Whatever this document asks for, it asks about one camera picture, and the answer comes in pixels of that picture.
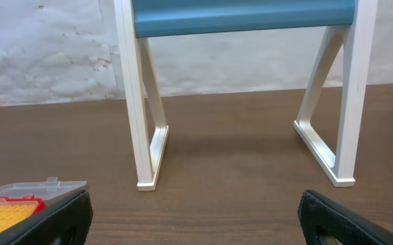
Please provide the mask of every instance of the white base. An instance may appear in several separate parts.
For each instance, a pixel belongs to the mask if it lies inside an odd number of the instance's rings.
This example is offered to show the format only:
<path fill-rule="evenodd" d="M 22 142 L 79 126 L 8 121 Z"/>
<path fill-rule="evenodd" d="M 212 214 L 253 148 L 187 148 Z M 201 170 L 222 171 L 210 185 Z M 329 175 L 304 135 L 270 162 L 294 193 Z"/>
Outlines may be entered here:
<path fill-rule="evenodd" d="M 155 129 L 153 140 L 151 141 L 151 161 L 153 164 L 154 177 L 149 183 L 137 183 L 139 191 L 154 191 L 157 186 L 158 175 L 160 173 L 161 160 L 163 158 L 166 141 L 168 139 L 169 126 L 158 127 Z"/>
<path fill-rule="evenodd" d="M 337 178 L 332 168 L 334 167 L 335 155 L 320 138 L 309 122 L 294 121 L 294 128 L 308 146 L 314 157 L 325 171 L 335 187 L 351 187 L 355 183 L 354 178 Z"/>

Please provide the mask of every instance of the triangular leg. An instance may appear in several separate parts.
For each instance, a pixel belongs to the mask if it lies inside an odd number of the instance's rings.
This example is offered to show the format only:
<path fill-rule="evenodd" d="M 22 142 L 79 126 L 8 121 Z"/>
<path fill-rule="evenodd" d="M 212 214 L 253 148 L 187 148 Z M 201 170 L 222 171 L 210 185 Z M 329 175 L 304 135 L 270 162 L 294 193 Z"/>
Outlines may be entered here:
<path fill-rule="evenodd" d="M 357 0 L 354 22 L 328 27 L 294 127 L 334 186 L 352 186 L 368 63 L 377 11 L 376 0 Z M 344 43 L 343 98 L 336 154 L 315 132 L 311 115 L 334 58 Z"/>
<path fill-rule="evenodd" d="M 131 0 L 115 0 L 114 10 L 116 14 L 119 48 L 121 51 L 129 126 L 136 160 L 138 189 L 139 191 L 154 191 L 168 135 L 168 127 L 164 119 L 163 106 L 159 96 L 155 73 L 151 66 L 148 44 L 143 40 L 139 44 L 134 33 Z M 149 96 L 156 125 L 151 147 L 148 144 L 142 78 L 146 80 L 146 91 Z"/>

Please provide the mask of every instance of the open plastic container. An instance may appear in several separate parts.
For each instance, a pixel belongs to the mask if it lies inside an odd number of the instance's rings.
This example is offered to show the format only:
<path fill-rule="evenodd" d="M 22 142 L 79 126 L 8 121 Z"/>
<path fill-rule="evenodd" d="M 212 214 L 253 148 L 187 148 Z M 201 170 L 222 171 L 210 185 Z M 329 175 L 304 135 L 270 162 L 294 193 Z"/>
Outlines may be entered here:
<path fill-rule="evenodd" d="M 57 177 L 48 177 L 44 182 L 13 183 L 0 186 L 0 197 L 22 199 L 34 196 L 45 201 L 46 205 L 54 203 L 78 189 L 88 189 L 86 181 L 57 181 Z"/>

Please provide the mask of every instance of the white stand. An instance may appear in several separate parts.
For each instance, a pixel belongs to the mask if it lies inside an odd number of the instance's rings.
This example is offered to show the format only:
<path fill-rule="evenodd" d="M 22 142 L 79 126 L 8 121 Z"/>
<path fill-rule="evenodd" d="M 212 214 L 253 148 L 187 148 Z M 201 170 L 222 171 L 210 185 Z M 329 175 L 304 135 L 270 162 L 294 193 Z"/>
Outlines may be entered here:
<path fill-rule="evenodd" d="M 139 191 L 154 191 L 160 171 L 169 127 L 166 124 L 157 77 L 151 61 L 148 40 L 136 39 L 131 0 L 115 0 L 116 27 L 121 50 L 129 126 L 133 140 Z M 155 122 L 155 132 L 148 145 L 142 81 Z"/>
<path fill-rule="evenodd" d="M 336 187 L 353 186 L 353 169 L 371 55 L 377 0 L 357 0 L 351 26 L 327 27 L 294 128 Z M 344 44 L 343 95 L 336 154 L 310 124 L 321 88 Z"/>

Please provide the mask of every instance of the white support leg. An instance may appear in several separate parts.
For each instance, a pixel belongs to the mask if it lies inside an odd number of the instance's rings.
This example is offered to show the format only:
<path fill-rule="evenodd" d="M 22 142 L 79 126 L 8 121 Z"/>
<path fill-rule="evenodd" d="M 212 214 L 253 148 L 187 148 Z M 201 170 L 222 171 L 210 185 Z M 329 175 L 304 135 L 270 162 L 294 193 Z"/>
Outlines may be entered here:
<path fill-rule="evenodd" d="M 357 0 L 349 27 L 328 27 L 294 127 L 336 187 L 352 186 L 377 0 Z M 310 124 L 321 88 L 344 43 L 343 96 L 336 154 Z"/>
<path fill-rule="evenodd" d="M 155 72 L 151 65 L 148 43 L 146 40 L 141 40 L 139 45 L 134 33 L 131 0 L 115 0 L 114 9 L 129 125 L 138 175 L 138 189 L 139 191 L 154 191 L 168 136 L 168 126 L 164 117 Z M 144 80 L 156 125 L 151 147 L 148 144 L 142 80 Z"/>

